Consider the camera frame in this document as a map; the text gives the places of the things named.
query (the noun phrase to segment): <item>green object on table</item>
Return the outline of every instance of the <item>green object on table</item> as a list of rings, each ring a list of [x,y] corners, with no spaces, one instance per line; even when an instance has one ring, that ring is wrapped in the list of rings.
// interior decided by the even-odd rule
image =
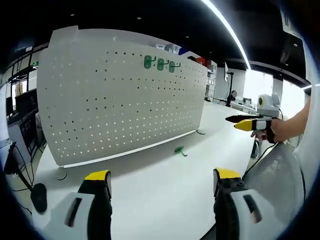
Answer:
[[[168,61],[165,63],[165,60],[163,60],[162,58],[159,58],[159,59],[158,59],[158,66],[157,66],[158,70],[159,70],[159,71],[163,71],[163,70],[164,70],[164,66],[167,65],[167,64],[169,64],[169,62],[170,62],[170,60],[168,60]]]
[[[182,151],[182,149],[184,149],[184,146],[178,146],[178,147],[174,150],[174,152],[175,152],[175,153],[182,153],[182,155],[183,155],[184,157],[188,156],[188,154],[184,154],[184,152]]]
[[[170,73],[174,73],[175,72],[175,68],[180,68],[181,67],[181,63],[179,63],[179,65],[175,66],[175,62],[174,61],[170,61],[169,63],[169,72]]]
[[[149,69],[151,68],[151,63],[154,62],[157,59],[155,56],[154,59],[152,60],[152,57],[150,55],[144,56],[144,68]]]

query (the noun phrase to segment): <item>led light strip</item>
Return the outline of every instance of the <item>led light strip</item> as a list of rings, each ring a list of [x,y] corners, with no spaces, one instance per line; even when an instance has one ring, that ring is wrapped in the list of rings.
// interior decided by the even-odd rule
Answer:
[[[302,87],[301,89],[302,89],[302,90],[306,90],[306,89],[309,89],[309,88],[311,88],[311,87],[312,87],[312,85],[310,84],[310,85],[308,85],[308,86]]]
[[[229,33],[231,34],[233,40],[235,41],[235,43],[237,44],[243,58],[245,61],[245,64],[247,66],[247,68],[249,70],[251,70],[250,67],[250,63],[248,61],[247,55],[245,53],[244,48],[242,47],[235,31],[232,29],[232,27],[230,26],[230,24],[228,23],[228,21],[225,19],[225,17],[221,14],[221,12],[213,5],[213,3],[210,0],[201,0],[209,9],[211,9],[211,11],[220,19],[220,21],[223,23],[223,25],[225,26],[225,28],[229,31]]]

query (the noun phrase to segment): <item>white wall panel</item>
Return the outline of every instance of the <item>white wall panel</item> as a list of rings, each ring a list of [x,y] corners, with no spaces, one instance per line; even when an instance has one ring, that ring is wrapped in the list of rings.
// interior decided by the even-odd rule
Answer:
[[[174,61],[144,67],[146,55]],[[94,34],[42,51],[37,96],[58,165],[114,156],[199,127],[207,69],[184,57]]]
[[[29,73],[29,90],[37,88],[37,75],[38,75],[38,70],[31,71]]]
[[[278,94],[280,102],[282,101],[282,92],[283,92],[284,82],[278,79],[273,79],[273,88],[272,92]]]

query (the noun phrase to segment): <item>computer monitor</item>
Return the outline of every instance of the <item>computer monitor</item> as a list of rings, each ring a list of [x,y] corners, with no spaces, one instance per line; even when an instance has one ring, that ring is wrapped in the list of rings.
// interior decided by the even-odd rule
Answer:
[[[228,66],[227,63],[224,63],[224,80],[228,82]]]
[[[16,111],[22,116],[38,108],[37,89],[27,91],[15,97]]]
[[[14,112],[14,108],[12,106],[12,97],[6,98],[6,115],[10,116]]]

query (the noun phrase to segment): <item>table surface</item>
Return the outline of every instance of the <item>table surface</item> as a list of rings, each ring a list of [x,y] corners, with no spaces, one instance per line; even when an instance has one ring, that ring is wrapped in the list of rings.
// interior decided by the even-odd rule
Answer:
[[[35,183],[47,188],[48,209],[32,210],[33,224],[43,229],[51,209],[77,192],[91,172],[111,171],[113,240],[199,240],[215,223],[213,169],[243,174],[254,139],[225,120],[241,112],[205,102],[199,131],[122,157],[72,168],[59,168],[47,146]],[[184,146],[184,157],[174,149]]]
[[[233,106],[236,106],[236,107],[239,107],[239,108],[243,108],[243,109],[248,109],[252,112],[257,112],[256,109],[252,108],[252,107],[249,107],[249,106],[246,106],[246,105],[242,105],[242,104],[239,104],[239,103],[236,103],[236,102],[231,102],[230,105],[233,105]]]

